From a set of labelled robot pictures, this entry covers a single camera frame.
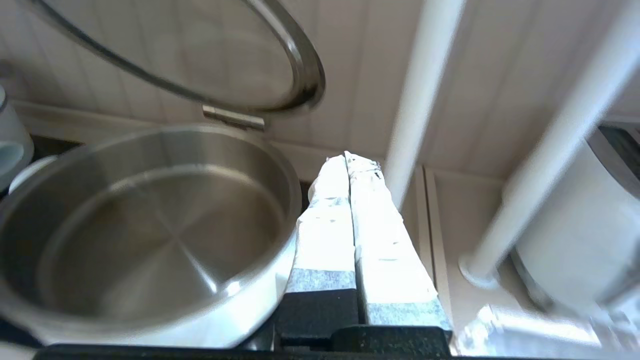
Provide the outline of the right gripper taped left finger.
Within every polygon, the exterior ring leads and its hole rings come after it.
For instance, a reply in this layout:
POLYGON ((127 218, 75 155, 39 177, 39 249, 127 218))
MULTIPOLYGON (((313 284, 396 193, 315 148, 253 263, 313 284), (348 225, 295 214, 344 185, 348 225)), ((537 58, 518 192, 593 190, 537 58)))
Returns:
POLYGON ((345 155, 327 158, 297 219, 297 248, 285 295, 274 316, 284 347, 326 347, 359 323, 355 240, 345 155))

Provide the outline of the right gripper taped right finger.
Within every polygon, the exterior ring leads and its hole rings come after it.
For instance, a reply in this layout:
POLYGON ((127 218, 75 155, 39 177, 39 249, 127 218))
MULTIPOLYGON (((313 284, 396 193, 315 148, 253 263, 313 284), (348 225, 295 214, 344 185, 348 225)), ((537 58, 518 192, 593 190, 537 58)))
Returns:
POLYGON ((452 327, 393 203, 378 162, 346 152, 355 267, 365 322, 373 326, 452 327))

